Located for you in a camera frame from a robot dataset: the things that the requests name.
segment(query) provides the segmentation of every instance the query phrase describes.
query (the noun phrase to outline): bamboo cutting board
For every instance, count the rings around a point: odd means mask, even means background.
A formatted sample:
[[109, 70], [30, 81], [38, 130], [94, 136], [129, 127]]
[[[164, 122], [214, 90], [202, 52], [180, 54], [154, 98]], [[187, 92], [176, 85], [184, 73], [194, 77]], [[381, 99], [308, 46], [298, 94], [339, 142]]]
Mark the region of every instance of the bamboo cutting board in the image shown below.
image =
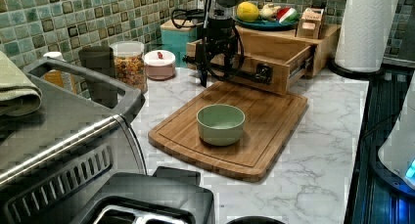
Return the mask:
[[[216, 82], [149, 132], [160, 150], [206, 170], [258, 181], [300, 121], [307, 99], [279, 96], [229, 82]], [[227, 104], [245, 114], [244, 135], [237, 143], [216, 147], [198, 133], [197, 112], [211, 104]]]

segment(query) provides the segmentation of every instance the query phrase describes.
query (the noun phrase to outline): kitchen counter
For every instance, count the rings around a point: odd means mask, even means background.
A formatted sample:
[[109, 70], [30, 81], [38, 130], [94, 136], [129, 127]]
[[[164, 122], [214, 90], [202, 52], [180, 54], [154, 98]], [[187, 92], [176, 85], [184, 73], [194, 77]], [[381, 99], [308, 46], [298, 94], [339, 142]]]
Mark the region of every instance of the kitchen counter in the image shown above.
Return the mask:
[[172, 79], [148, 84], [146, 103], [132, 122], [148, 172], [159, 166], [200, 171], [201, 186], [214, 193], [216, 223], [249, 215], [286, 224], [344, 222], [368, 82], [345, 79], [326, 68], [313, 79], [299, 80], [290, 91], [308, 98], [308, 107], [269, 173], [257, 183], [205, 171], [153, 147], [148, 132], [205, 88], [187, 68], [177, 68]]

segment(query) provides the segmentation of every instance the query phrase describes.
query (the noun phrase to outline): lemon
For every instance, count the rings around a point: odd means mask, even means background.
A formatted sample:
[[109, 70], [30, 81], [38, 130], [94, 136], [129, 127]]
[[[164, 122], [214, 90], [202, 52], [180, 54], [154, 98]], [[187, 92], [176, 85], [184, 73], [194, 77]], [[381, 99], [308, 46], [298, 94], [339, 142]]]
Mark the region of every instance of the lemon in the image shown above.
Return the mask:
[[259, 16], [259, 9], [254, 3], [243, 2], [239, 4], [236, 15], [243, 22], [254, 22]]

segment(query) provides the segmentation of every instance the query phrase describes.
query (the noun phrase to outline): stovetop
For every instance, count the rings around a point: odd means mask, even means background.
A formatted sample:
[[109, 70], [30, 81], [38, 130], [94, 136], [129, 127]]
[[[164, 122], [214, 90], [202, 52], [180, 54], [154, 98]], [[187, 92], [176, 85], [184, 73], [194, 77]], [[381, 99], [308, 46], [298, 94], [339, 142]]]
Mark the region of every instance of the stovetop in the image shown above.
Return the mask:
[[391, 133], [413, 74], [384, 68], [384, 76], [370, 79], [345, 223], [415, 223], [415, 199], [385, 183], [370, 165], [370, 152]]

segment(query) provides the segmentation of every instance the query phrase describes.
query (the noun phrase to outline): open drawer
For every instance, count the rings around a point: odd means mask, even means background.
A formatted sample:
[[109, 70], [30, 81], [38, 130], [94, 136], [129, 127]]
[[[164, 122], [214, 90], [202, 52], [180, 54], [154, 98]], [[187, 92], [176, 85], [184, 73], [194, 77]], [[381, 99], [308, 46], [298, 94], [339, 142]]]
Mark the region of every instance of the open drawer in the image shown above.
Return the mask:
[[[187, 43], [187, 56], [195, 57], [196, 44], [198, 42], [201, 41]], [[288, 88], [305, 75], [306, 70], [312, 66], [313, 52], [311, 45], [304, 43], [281, 45], [268, 42], [268, 44], [263, 43], [263, 45], [259, 46], [252, 39], [246, 39], [245, 41], [243, 39], [243, 44], [245, 61], [242, 66], [242, 71], [256, 73], [258, 66], [268, 66], [272, 68], [272, 79], [270, 84], [262, 84], [236, 76], [232, 78], [233, 82], [285, 95]], [[213, 64], [223, 65], [223, 57], [216, 56], [211, 62]]]

